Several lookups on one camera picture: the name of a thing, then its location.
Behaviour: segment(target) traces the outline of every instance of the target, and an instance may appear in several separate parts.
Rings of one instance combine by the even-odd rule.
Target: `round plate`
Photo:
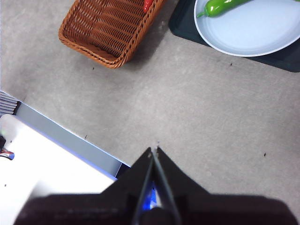
[[[300,38],[300,2],[251,0],[218,17],[196,15],[207,0],[196,0],[194,20],[201,37],[220,52],[260,56],[276,52]]]

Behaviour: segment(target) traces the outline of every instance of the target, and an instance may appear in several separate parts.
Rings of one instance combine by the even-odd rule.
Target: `brown wicker basket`
[[[109,68],[131,59],[165,0],[76,0],[63,20],[59,39]]]

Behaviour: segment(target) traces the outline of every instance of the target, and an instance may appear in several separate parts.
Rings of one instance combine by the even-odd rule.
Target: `green pepper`
[[[204,11],[200,12],[197,17],[202,15],[209,17],[218,16],[247,1],[250,0],[209,0],[204,7]]]

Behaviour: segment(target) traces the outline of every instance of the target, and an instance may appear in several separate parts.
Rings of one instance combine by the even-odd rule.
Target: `concrete floor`
[[[1,1],[2,90],[129,165],[159,143],[208,191],[279,198],[299,220],[299,73],[175,37],[174,0],[107,69],[59,42],[72,2]]]

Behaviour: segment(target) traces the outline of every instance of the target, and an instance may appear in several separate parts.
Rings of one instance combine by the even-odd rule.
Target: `black mat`
[[[195,0],[180,0],[171,16],[169,27],[171,32],[181,38],[208,44],[199,35],[194,23]],[[300,72],[300,39],[290,46],[264,56],[248,59],[265,63],[291,72]]]

